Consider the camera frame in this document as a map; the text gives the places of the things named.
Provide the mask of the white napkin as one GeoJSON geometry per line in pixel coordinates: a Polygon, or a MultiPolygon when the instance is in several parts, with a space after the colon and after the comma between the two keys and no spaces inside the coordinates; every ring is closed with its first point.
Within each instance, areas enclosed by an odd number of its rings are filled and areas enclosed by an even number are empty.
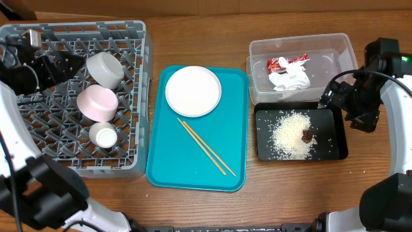
{"type": "Polygon", "coordinates": [[[268,78],[275,91],[303,90],[310,87],[310,80],[305,71],[304,64],[292,65],[284,73],[268,74],[268,78]]]}

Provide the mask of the brown food scrap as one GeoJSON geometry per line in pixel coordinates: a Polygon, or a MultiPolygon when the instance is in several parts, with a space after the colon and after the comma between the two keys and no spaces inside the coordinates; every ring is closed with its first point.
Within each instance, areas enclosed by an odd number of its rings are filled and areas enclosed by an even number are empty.
{"type": "Polygon", "coordinates": [[[313,138],[313,133],[310,130],[303,130],[303,136],[301,137],[301,140],[308,144],[312,141],[313,138]]]}

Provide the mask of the grey bowl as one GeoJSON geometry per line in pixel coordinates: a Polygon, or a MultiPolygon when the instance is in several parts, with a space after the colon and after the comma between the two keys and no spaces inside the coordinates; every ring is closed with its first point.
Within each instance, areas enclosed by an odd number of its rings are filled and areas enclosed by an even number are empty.
{"type": "Polygon", "coordinates": [[[89,74],[101,86],[115,89],[124,78],[120,61],[107,52],[100,52],[86,59],[89,74]]]}

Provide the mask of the white rice pile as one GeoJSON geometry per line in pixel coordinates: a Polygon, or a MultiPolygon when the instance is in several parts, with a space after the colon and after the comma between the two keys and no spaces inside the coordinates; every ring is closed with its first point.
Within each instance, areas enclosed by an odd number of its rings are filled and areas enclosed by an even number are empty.
{"type": "Polygon", "coordinates": [[[255,113],[256,148],[261,160],[335,160],[337,133],[331,110],[259,110],[255,113]],[[303,130],[314,135],[308,144],[303,130]]]}

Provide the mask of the pink bowl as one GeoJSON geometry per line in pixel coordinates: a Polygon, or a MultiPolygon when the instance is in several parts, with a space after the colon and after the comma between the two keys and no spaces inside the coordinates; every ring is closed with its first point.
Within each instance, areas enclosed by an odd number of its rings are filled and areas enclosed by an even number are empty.
{"type": "Polygon", "coordinates": [[[118,99],[112,90],[94,84],[79,93],[77,106],[87,118],[107,122],[113,119],[117,112],[118,99]]]}

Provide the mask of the red snack wrapper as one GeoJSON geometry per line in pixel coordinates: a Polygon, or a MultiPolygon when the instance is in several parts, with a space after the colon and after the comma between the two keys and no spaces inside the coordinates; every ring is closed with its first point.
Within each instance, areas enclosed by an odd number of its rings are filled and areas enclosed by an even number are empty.
{"type": "Polygon", "coordinates": [[[304,53],[296,58],[275,57],[267,60],[268,74],[272,73],[284,73],[292,65],[302,66],[309,60],[307,53],[304,53]]]}

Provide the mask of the white cup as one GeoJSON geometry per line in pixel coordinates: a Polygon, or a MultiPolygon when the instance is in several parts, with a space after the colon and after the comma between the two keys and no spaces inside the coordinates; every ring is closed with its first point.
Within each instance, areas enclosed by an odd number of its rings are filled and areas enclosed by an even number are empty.
{"type": "Polygon", "coordinates": [[[89,129],[89,139],[101,148],[111,148],[117,142],[115,127],[109,122],[96,122],[89,129]]]}

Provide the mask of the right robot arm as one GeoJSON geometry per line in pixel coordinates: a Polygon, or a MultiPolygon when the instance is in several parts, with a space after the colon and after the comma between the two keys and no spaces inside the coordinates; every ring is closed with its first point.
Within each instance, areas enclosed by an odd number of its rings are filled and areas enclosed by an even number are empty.
{"type": "Polygon", "coordinates": [[[332,77],[320,108],[345,112],[350,127],[372,133],[386,111],[388,176],[364,191],[358,206],[326,212],[314,231],[411,231],[411,54],[379,37],[364,48],[364,65],[332,77]]]}

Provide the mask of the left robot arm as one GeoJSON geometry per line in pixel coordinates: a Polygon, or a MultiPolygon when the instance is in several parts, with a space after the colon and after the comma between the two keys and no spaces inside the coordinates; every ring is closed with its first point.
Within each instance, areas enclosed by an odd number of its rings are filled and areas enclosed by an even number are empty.
{"type": "Polygon", "coordinates": [[[1,210],[17,227],[65,231],[143,231],[134,219],[94,201],[72,169],[45,157],[21,117],[18,95],[42,92],[75,74],[84,59],[70,52],[36,56],[18,47],[13,66],[1,66],[1,210]]]}

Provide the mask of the grey dishwasher rack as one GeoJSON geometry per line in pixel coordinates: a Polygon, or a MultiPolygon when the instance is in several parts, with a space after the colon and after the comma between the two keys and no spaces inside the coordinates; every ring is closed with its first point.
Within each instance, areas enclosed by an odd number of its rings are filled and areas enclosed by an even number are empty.
{"type": "Polygon", "coordinates": [[[55,60],[65,51],[85,59],[84,66],[66,82],[42,92],[18,95],[19,111],[27,130],[41,153],[87,178],[141,177],[148,152],[147,99],[153,73],[153,47],[142,21],[101,21],[83,23],[6,24],[1,27],[1,66],[16,63],[18,47],[32,48],[22,41],[28,29],[41,33],[42,46],[36,56],[55,60]],[[117,112],[109,122],[117,142],[101,148],[89,139],[97,121],[84,116],[77,96],[98,84],[89,74],[86,59],[100,52],[116,57],[124,78],[112,90],[118,99],[117,112]]]}

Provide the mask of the clear plastic bin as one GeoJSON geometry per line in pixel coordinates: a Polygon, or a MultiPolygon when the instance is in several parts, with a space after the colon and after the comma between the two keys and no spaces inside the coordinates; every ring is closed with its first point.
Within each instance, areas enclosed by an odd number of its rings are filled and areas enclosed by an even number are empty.
{"type": "Polygon", "coordinates": [[[253,104],[281,101],[318,101],[335,75],[357,69],[357,60],[344,33],[303,35],[252,41],[247,58],[250,98],[253,104]],[[270,82],[267,61],[271,58],[295,59],[308,54],[303,64],[310,86],[303,90],[276,91],[270,82]]]}

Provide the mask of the black plastic tray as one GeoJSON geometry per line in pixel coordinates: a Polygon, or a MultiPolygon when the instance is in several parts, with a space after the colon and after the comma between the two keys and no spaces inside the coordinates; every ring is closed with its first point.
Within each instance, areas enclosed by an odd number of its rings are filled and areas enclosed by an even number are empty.
{"type": "Polygon", "coordinates": [[[316,102],[259,103],[254,108],[260,160],[343,160],[348,145],[339,108],[316,102]]]}

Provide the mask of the large white plate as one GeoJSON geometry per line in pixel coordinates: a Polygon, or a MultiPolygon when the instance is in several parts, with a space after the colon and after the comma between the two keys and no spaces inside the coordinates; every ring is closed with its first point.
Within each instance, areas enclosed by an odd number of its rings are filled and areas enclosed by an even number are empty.
{"type": "Polygon", "coordinates": [[[184,117],[201,117],[217,107],[221,83],[216,74],[201,66],[186,66],[174,72],[165,86],[168,105],[184,117]]]}

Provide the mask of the teal plastic tray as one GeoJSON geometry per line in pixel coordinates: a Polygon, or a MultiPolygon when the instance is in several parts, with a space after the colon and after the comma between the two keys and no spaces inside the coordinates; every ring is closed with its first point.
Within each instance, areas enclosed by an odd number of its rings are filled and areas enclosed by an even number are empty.
{"type": "Polygon", "coordinates": [[[248,137],[248,89],[245,72],[234,68],[210,68],[217,75],[221,99],[213,111],[201,117],[184,117],[168,105],[165,86],[178,65],[160,74],[146,175],[155,186],[233,192],[246,176],[248,137]],[[224,176],[195,143],[178,119],[185,121],[233,170],[224,176]]]}

